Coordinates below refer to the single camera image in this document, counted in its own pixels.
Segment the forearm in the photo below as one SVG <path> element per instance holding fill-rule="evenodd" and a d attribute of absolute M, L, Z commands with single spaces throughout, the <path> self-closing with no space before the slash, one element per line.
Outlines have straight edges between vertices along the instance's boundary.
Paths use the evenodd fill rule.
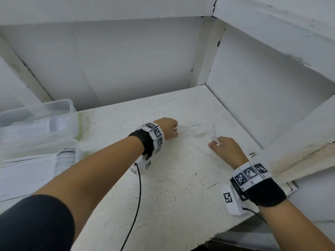
<path fill-rule="evenodd" d="M 283 251 L 334 251 L 335 245 L 290 201 L 261 207 L 273 235 Z"/>
<path fill-rule="evenodd" d="M 73 165 L 35 194 L 54 196 L 67 205 L 76 239 L 101 199 L 143 151 L 140 139 L 129 136 Z"/>

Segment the wire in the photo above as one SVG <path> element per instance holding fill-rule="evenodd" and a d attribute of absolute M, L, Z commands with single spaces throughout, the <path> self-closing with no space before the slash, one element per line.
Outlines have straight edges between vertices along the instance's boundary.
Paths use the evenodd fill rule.
<path fill-rule="evenodd" d="M 137 206 L 137 211 L 136 211 L 136 214 L 135 214 L 135 218 L 134 218 L 133 224 L 131 225 L 131 228 L 130 228 L 130 230 L 129 230 L 129 232 L 128 232 L 127 238 L 126 238 L 126 240 L 124 241 L 124 243 L 123 243 L 122 248 L 121 248 L 120 251 L 122 251 L 123 248 L 124 248 L 124 246 L 126 245 L 126 242 L 127 242 L 127 240 L 128 240 L 128 237 L 129 237 L 129 235 L 130 235 L 130 233 L 131 233 L 131 230 L 133 229 L 133 226 L 134 226 L 134 224 L 135 224 L 135 221 L 136 221 L 136 218 L 137 218 L 137 214 L 138 214 L 138 210 L 140 209 L 141 193 L 142 193 L 142 185 L 141 185 L 141 175 L 140 175 L 140 170 L 138 169 L 138 164 L 136 164 L 136 166 L 137 166 L 138 178 L 140 179 L 140 196 L 139 196 L 139 198 L 138 198 L 138 206 Z"/>
<path fill-rule="evenodd" d="M 245 210 L 245 211 L 251 211 L 251 212 L 252 212 L 253 214 L 255 214 L 257 217 L 259 217 L 261 220 L 263 220 L 263 221 L 265 222 L 265 224 L 268 224 L 268 223 L 266 222 L 266 220 L 265 220 L 261 215 L 259 215 L 258 213 L 254 212 L 253 210 L 248 209 L 248 208 L 245 208 L 245 207 L 242 207 L 242 209 Z"/>

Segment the black wrist strap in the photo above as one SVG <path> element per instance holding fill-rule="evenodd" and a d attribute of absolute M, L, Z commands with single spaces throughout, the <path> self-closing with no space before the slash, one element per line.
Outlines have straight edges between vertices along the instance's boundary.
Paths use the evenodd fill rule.
<path fill-rule="evenodd" d="M 143 155 L 146 154 L 149 157 L 151 157 L 154 148 L 153 148 L 153 139 L 151 138 L 150 134 L 144 130 L 136 130 L 128 136 L 131 136 L 131 135 L 136 136 L 137 138 L 141 140 L 144 146 Z"/>
<path fill-rule="evenodd" d="M 257 183 L 244 193 L 250 201 L 262 207 L 274 207 L 286 199 L 284 191 L 272 178 Z"/>

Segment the fist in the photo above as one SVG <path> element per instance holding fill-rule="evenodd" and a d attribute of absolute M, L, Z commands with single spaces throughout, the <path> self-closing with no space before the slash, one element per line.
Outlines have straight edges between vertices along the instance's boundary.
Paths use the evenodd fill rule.
<path fill-rule="evenodd" d="M 154 121 L 157 123 L 164 133 L 164 138 L 166 140 L 175 138 L 178 136 L 176 127 L 178 126 L 178 122 L 172 118 L 161 118 Z"/>
<path fill-rule="evenodd" d="M 237 169 L 249 161 L 243 153 L 241 147 L 234 139 L 220 136 L 218 140 L 221 142 L 220 145 L 218 145 L 215 141 L 212 141 L 208 144 L 208 146 L 233 169 Z"/>

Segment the speckled white surface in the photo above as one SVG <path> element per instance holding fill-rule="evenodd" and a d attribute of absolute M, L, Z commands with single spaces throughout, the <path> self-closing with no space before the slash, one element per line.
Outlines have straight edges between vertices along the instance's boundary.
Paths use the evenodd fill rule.
<path fill-rule="evenodd" d="M 79 142 L 86 151 L 106 147 L 140 124 L 162 117 L 175 118 L 179 125 L 214 121 L 217 135 L 233 137 L 247 155 L 260 151 L 205 85 L 81 114 L 86 127 Z M 153 158 L 141 174 L 140 210 L 124 250 L 191 250 L 251 216 L 228 214 L 221 187 L 229 183 L 232 170 L 207 147 L 209 141 L 209 135 L 193 137 L 181 131 Z M 138 196 L 138 176 L 129 170 L 94 210 L 72 250 L 119 250 Z"/>

